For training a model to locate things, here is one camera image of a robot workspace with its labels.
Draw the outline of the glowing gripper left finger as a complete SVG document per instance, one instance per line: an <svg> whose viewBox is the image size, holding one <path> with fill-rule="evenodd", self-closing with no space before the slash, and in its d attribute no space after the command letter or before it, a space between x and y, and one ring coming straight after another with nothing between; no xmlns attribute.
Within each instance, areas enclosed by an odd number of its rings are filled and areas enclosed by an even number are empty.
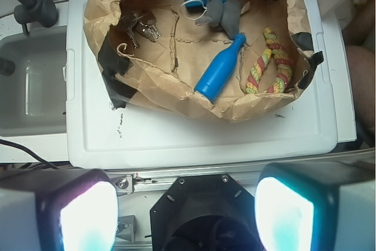
<svg viewBox="0 0 376 251"><path fill-rule="evenodd" d="M1 172L1 250L112 250L117 223L103 170Z"/></svg>

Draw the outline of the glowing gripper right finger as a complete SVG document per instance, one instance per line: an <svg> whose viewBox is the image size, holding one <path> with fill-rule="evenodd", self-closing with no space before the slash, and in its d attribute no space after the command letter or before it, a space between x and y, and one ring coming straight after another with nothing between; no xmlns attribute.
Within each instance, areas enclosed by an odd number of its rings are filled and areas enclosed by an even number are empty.
<svg viewBox="0 0 376 251"><path fill-rule="evenodd" d="M371 162L273 162L254 196L265 250L375 250Z"/></svg>

